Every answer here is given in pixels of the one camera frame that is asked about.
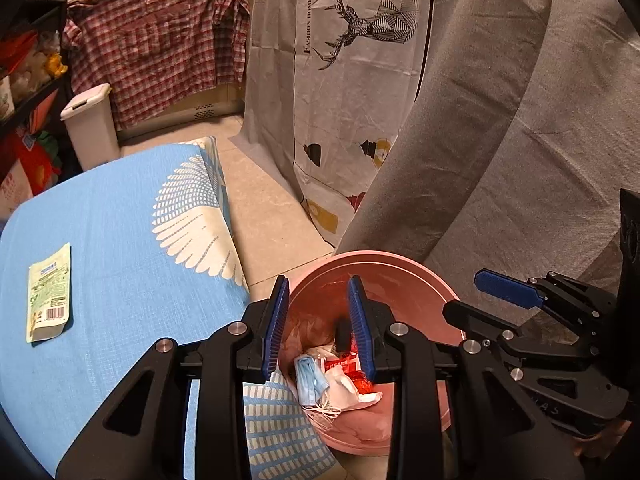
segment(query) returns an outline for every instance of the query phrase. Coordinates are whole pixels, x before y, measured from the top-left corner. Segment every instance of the blue gripper pad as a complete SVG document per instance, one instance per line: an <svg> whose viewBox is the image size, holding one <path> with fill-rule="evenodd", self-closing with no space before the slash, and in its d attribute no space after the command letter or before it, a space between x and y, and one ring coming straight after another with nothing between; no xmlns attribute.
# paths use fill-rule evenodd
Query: blue gripper pad
<svg viewBox="0 0 640 480"><path fill-rule="evenodd" d="M264 353L262 361L262 374L265 381L269 381L271 374L276 371L278 364L278 351L284 330L284 323L287 320L287 310L289 309L289 280L285 278L280 286L273 307L273 315L264 338Z"/></svg>
<svg viewBox="0 0 640 480"><path fill-rule="evenodd" d="M351 317L351 329L358 346L358 358L360 367L367 379L373 380L376 375L376 365L373 358L373 341L371 331L367 323L367 316L363 308L363 300L356 284L356 278L352 277L348 283L349 315Z"/></svg>
<svg viewBox="0 0 640 480"><path fill-rule="evenodd" d="M509 301L509 303L516 304L522 308L541 307L544 303L544 299L533 285L489 269L482 269L476 272L474 285L481 292Z"/></svg>

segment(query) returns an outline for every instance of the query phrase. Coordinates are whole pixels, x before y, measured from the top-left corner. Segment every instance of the bed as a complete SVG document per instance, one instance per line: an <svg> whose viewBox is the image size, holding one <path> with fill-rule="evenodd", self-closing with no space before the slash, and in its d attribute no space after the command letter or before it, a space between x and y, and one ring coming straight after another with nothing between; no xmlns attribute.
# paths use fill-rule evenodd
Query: bed
<svg viewBox="0 0 640 480"><path fill-rule="evenodd" d="M241 318L249 295L230 226L212 137L99 166L10 218L0 238L0 406L48 474L154 341L207 338ZM28 344L28 267L67 242L71 318L57 338ZM245 386L244 403L254 479L346 477L278 372L265 386ZM0 443L11 439L11 426L0 426Z"/></svg>

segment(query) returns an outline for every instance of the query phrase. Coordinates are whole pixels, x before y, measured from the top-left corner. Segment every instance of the yellow toy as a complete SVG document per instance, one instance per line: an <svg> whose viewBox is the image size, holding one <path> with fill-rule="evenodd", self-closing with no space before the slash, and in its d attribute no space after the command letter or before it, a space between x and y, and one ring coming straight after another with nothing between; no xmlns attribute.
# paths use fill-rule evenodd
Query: yellow toy
<svg viewBox="0 0 640 480"><path fill-rule="evenodd" d="M44 69L51 77L59 78L68 70L68 67L62 64L62 56L58 52L49 54L44 63Z"/></svg>

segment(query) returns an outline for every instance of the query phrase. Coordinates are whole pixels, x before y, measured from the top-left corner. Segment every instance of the blue face mask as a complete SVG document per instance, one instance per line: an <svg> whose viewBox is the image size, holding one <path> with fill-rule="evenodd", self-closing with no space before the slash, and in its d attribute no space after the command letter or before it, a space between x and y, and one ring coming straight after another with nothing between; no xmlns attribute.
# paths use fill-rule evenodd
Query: blue face mask
<svg viewBox="0 0 640 480"><path fill-rule="evenodd" d="M301 355L293 361L296 367L298 402L300 406L315 406L329 383L310 355Z"/></svg>

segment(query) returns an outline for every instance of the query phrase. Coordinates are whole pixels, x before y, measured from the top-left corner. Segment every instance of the snack packet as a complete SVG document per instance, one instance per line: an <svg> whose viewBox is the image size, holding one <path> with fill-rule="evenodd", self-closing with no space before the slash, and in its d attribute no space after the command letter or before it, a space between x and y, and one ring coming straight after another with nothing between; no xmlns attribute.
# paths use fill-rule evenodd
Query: snack packet
<svg viewBox="0 0 640 480"><path fill-rule="evenodd" d="M69 319L71 249L29 267L27 343L60 335Z"/></svg>

